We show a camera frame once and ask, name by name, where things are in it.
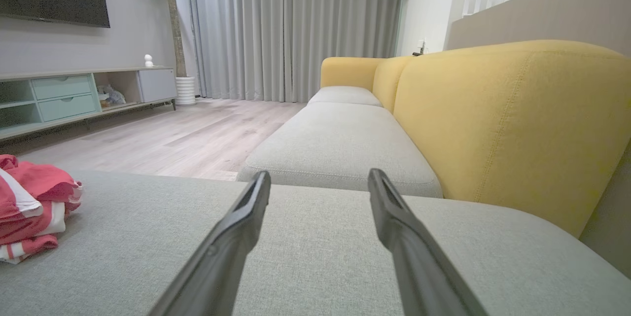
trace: white figurine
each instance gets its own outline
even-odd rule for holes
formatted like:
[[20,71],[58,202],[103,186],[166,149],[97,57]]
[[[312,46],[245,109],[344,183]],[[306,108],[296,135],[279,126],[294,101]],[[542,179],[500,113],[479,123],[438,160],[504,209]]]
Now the white figurine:
[[151,57],[151,55],[145,55],[144,56],[144,66],[145,67],[153,67],[153,62],[151,60],[153,60],[153,57]]

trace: gray cabinet door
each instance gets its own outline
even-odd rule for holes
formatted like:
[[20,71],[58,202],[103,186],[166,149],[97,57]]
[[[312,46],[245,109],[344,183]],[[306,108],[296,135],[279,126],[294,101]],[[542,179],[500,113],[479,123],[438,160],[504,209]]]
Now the gray cabinet door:
[[138,80],[143,103],[170,100],[177,96],[173,70],[140,70]]

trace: curtain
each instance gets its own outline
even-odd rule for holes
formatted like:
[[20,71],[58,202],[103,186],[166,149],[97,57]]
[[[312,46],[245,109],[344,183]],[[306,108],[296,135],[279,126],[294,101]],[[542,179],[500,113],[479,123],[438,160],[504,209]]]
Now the curtain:
[[201,92],[307,102],[330,56],[394,55],[397,0],[195,0]]

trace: mint green drawer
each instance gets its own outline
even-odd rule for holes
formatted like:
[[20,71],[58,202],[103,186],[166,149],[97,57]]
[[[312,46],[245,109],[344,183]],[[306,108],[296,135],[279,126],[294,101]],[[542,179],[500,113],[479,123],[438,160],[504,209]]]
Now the mint green drawer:
[[44,121],[52,121],[95,111],[92,94],[63,98],[62,100],[44,101],[38,103],[38,105],[41,111],[41,118]]
[[33,89],[38,100],[90,93],[90,76],[60,76],[33,80]]

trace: tree trunk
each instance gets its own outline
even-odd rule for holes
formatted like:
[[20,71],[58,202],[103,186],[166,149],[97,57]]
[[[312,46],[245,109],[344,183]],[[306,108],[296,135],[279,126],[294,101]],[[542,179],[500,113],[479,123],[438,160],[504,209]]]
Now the tree trunk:
[[175,76],[187,76],[184,62],[184,49],[182,47],[182,32],[180,31],[180,15],[177,12],[175,0],[169,2],[169,15],[171,15],[171,31],[173,32],[173,45],[175,46]]

